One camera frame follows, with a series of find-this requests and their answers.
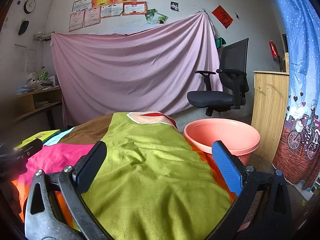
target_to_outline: metal screw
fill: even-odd
[[[281,175],[282,175],[282,171],[281,171],[281,170],[276,170],[276,174],[277,174],[278,176],[281,176]]]
[[[65,166],[63,171],[64,172],[70,172],[70,171],[72,171],[72,169],[73,169],[73,167],[69,165],[69,166]]]
[[[42,174],[42,170],[37,170],[36,171],[36,176],[40,176]]]
[[[254,167],[252,165],[248,165],[248,166],[245,167],[245,170],[247,172],[253,172],[254,171]]]

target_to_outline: chair seat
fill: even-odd
[[[197,108],[233,106],[233,96],[221,91],[190,91],[187,99]]]

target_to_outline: blue polka dot curtain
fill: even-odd
[[[309,0],[277,3],[288,41],[290,82],[284,127],[273,165],[309,199],[320,171],[320,20]]]

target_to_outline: curtain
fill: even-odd
[[[309,0],[277,3],[286,29],[290,81],[284,127],[273,165],[301,193],[310,192],[320,170],[320,20]]]
[[[114,112],[178,113],[191,107],[189,91],[204,90],[194,71],[219,68],[205,12],[126,36],[53,33],[52,55],[67,125]]]

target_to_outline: red paper decoration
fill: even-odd
[[[229,25],[233,22],[231,16],[219,5],[212,14],[222,23],[225,28],[228,28]]]

